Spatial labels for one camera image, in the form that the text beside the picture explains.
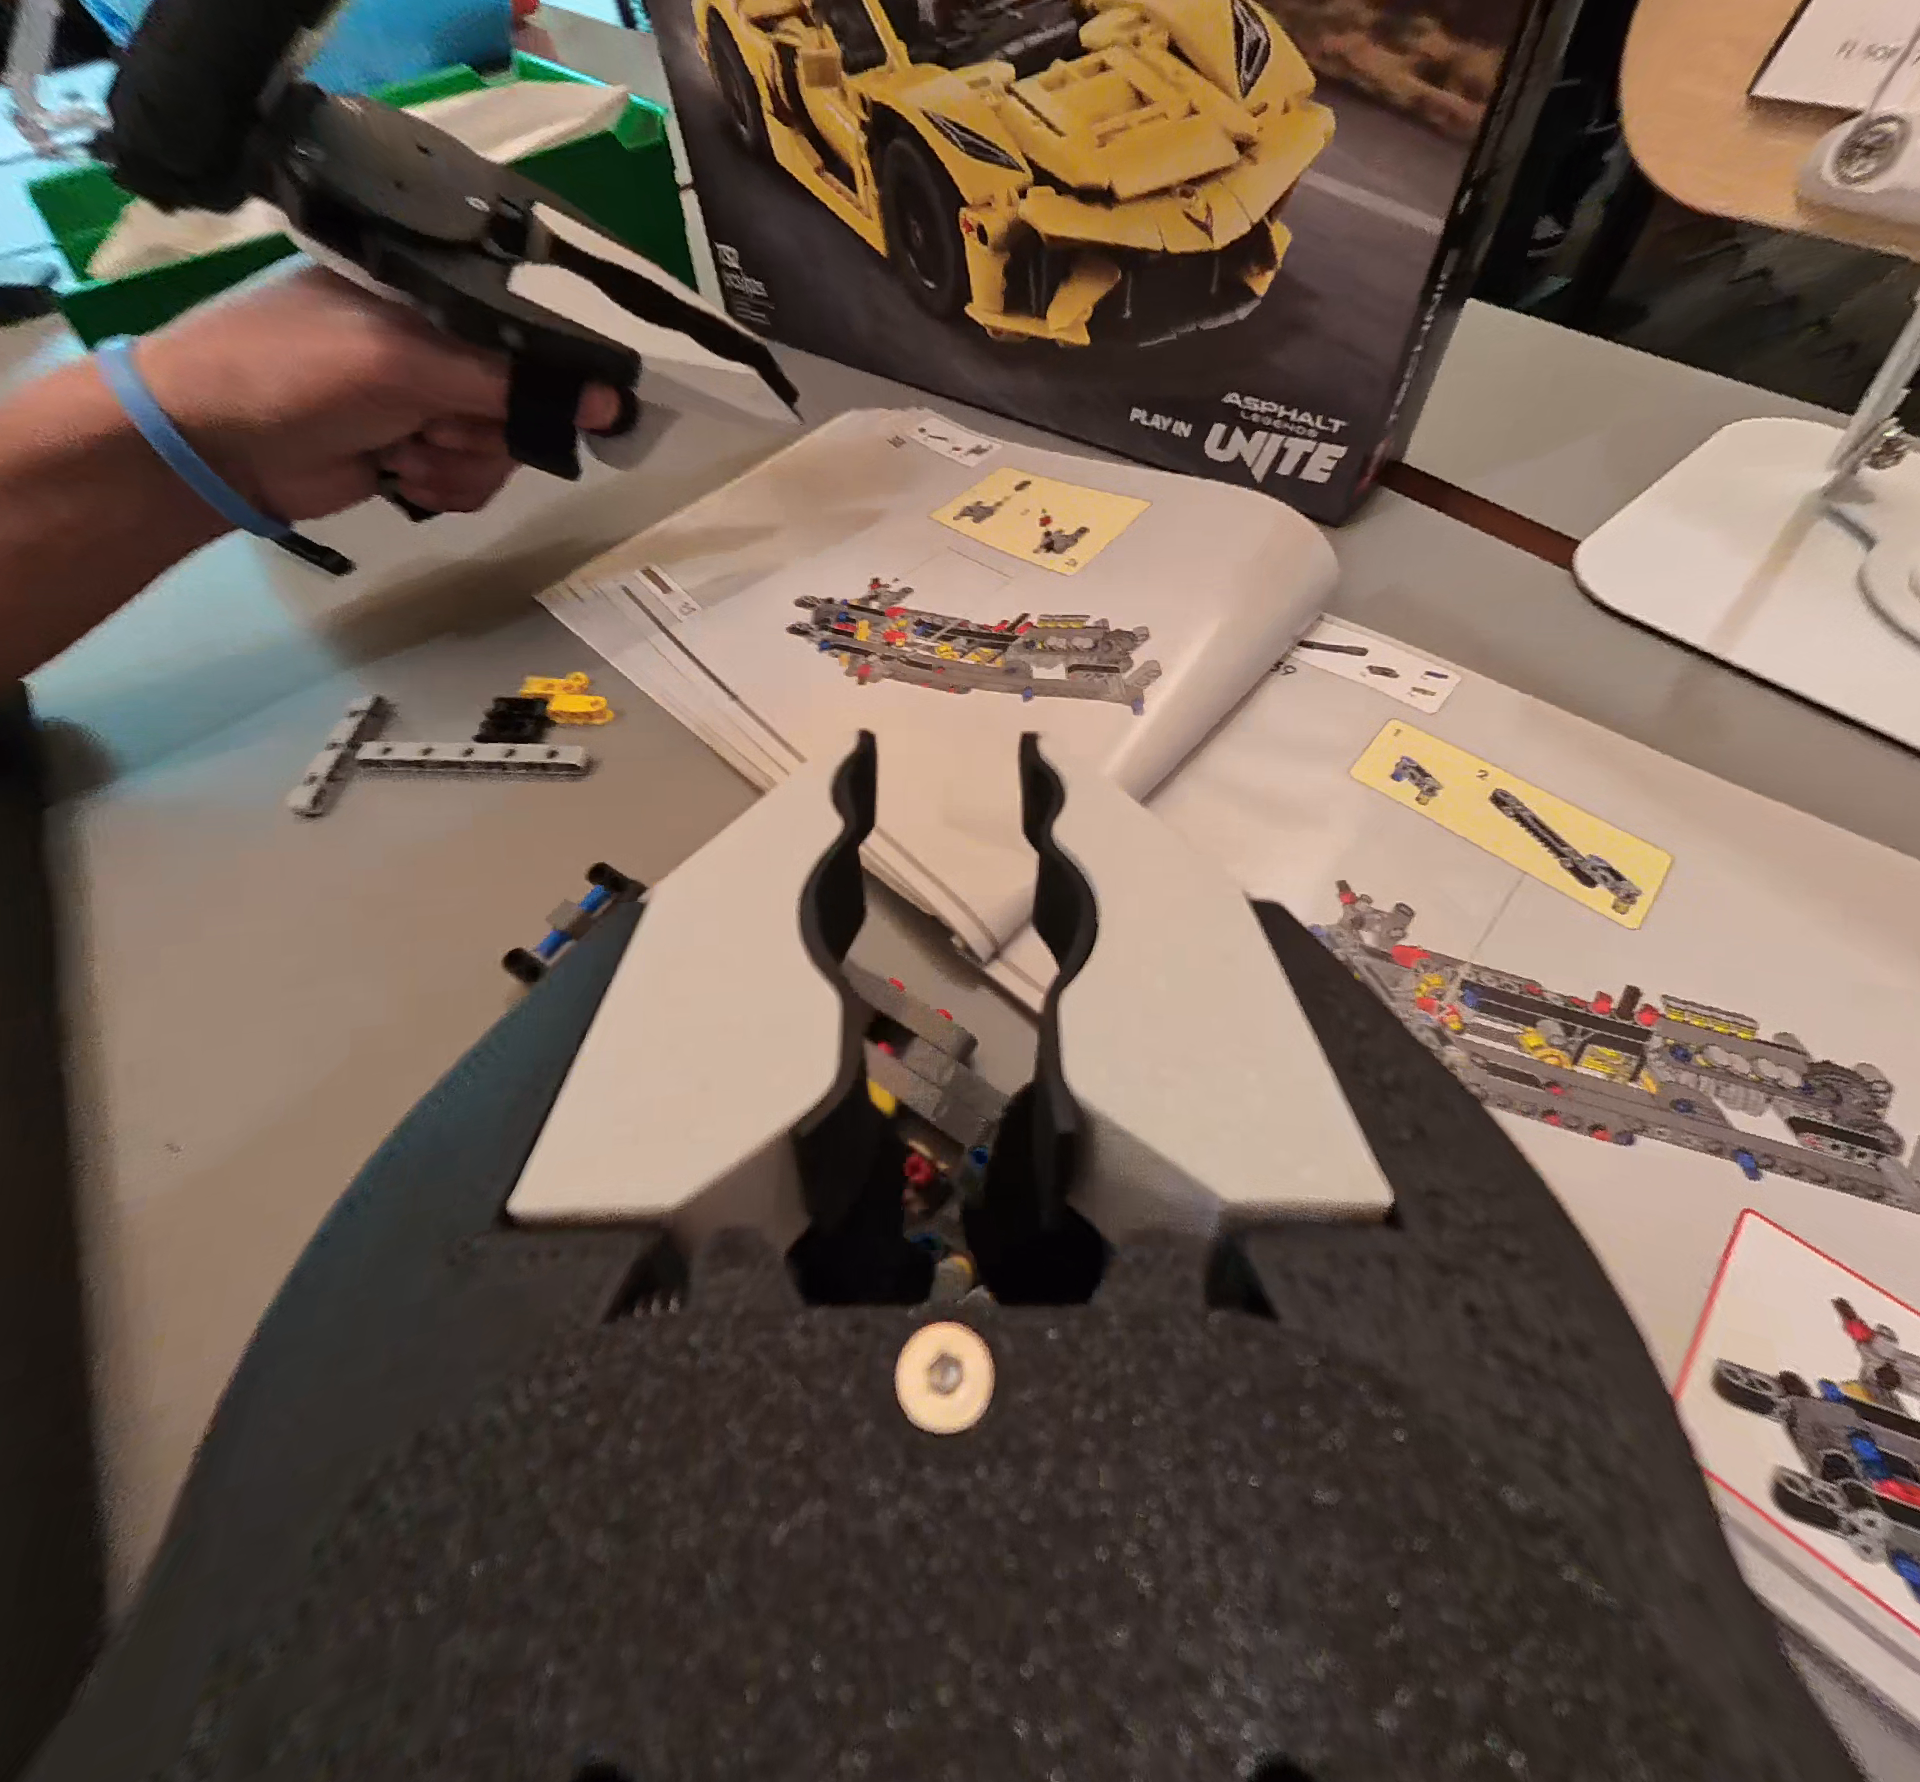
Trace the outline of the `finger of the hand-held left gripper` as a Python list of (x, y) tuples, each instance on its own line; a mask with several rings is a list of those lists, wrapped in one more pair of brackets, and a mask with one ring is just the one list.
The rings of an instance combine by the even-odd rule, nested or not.
[(670, 408), (798, 408), (775, 351), (658, 262), (534, 201), (524, 298), (636, 355), (634, 394)]
[(517, 262), (511, 288), (634, 352), (643, 401), (766, 423), (800, 416), (796, 388), (771, 346), (658, 268)]

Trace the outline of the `black lego set box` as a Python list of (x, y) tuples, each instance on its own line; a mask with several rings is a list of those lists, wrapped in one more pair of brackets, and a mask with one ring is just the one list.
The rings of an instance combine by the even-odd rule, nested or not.
[(1578, 0), (640, 0), (761, 338), (1343, 520)]

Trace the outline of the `black perforated panel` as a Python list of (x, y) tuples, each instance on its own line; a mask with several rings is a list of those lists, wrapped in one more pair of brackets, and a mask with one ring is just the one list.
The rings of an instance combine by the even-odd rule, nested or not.
[(76, 1162), (39, 729), (2, 689), (2, 1772), (65, 1712), (104, 1627)]

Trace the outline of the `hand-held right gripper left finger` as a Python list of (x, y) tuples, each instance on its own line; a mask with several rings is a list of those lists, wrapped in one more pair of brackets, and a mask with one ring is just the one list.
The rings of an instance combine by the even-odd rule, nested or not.
[(847, 974), (874, 819), (857, 730), (646, 893), (507, 1197), (517, 1226), (651, 1224), (682, 1250), (737, 1229), (796, 1253), (807, 1300), (927, 1300)]

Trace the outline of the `multicoloured lego chassis assembly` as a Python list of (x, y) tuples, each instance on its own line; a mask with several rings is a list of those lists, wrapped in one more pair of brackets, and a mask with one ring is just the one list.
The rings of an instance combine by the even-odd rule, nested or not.
[[(569, 980), (586, 954), (600, 952), (602, 930), (625, 926), (631, 934), (618, 952), (621, 960), (636, 926), (638, 905), (651, 889), (607, 859), (588, 863), (583, 893), (553, 912), (540, 937), (511, 946), (501, 958), (503, 969), (524, 982), (529, 997), (540, 997), (547, 978)], [(847, 974), (869, 1014), (865, 1038), (870, 1096), (876, 1111), (893, 1122), (903, 1146), (902, 1216), (907, 1240), (930, 1259), (932, 1275), (927, 1295), (930, 1298), (938, 1284), (938, 1268), (951, 1261), (967, 1261), (957, 1218), (962, 1177), (967, 1169), (982, 1169), (990, 1162), (996, 1124), (1006, 1113), (1006, 1094), (993, 1088), (978, 1069), (978, 1037), (956, 1020), (944, 1005), (928, 1002), (900, 976), (870, 969), (853, 957), (847, 957)], [(607, 984), (596, 997), (592, 1016), (582, 1028), (582, 1038), (606, 989)], [(553, 1099), (575, 1058), (578, 1046), (557, 1079)], [(515, 1179), (539, 1139), (540, 1124), (529, 1139)], [(683, 1256), (692, 1253), (692, 1250), (682, 1250), (664, 1227), (651, 1224), (517, 1226), (507, 1215), (507, 1197), (514, 1193), (515, 1179), (503, 1197), (501, 1216), (517, 1229), (607, 1232), (644, 1226), (660, 1229), (670, 1245)], [(803, 1295), (796, 1283), (796, 1253), (780, 1256), (791, 1270), (794, 1289)]]

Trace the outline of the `green plastic object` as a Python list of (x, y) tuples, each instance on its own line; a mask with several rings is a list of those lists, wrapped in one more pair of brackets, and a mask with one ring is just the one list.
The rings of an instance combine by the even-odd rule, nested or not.
[[(469, 66), (389, 84), (377, 100), (448, 128), (469, 146), (557, 193), (586, 219), (695, 282), (667, 114), (628, 89), (531, 54), (484, 77)], [(4, 236), (4, 262), (54, 266), (54, 299), (85, 349), (153, 333), (294, 252), (280, 223), (256, 209), (223, 222), (216, 246), (163, 256), (147, 234), (147, 264), (134, 266), (118, 234), (131, 194), (100, 161), (48, 164), (20, 189), (26, 234)]]

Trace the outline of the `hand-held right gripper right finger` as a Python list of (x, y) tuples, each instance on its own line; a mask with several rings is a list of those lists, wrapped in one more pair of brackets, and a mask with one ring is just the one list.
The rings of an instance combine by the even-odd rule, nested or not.
[(1386, 1171), (1246, 893), (1036, 732), (1018, 777), (1052, 976), (963, 1211), (993, 1300), (1082, 1303), (1145, 1235), (1388, 1218)]

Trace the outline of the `lego instruction booklet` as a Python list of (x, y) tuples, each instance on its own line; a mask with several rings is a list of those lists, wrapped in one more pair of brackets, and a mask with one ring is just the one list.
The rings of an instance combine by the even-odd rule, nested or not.
[(1272, 498), (854, 411), (540, 594), (1014, 1000), (1036, 729), (1291, 908), (1598, 1245), (1763, 1594), (1917, 1682), (1917, 862), (1327, 618)]

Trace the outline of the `blue cylinder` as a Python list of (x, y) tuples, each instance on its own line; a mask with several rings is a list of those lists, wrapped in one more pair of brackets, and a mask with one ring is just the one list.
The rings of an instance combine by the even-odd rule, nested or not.
[(514, 54), (511, 0), (346, 0), (319, 32), (306, 80), (371, 94), (452, 66), (496, 70)]

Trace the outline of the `short light grey lego beam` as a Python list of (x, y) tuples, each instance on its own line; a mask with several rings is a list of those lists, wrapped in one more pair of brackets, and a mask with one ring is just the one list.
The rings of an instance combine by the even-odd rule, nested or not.
[(393, 701), (381, 693), (350, 701), (298, 783), (287, 790), (283, 806), (300, 819), (316, 819), (332, 808), (354, 772), (358, 750), (377, 737), (390, 714)]

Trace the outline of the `person's left hand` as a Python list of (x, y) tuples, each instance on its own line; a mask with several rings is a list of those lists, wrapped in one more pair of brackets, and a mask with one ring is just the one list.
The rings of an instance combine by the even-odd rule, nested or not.
[(482, 509), (515, 474), (509, 362), (321, 266), (287, 266), (131, 346), (184, 443), (280, 520), (381, 492)]

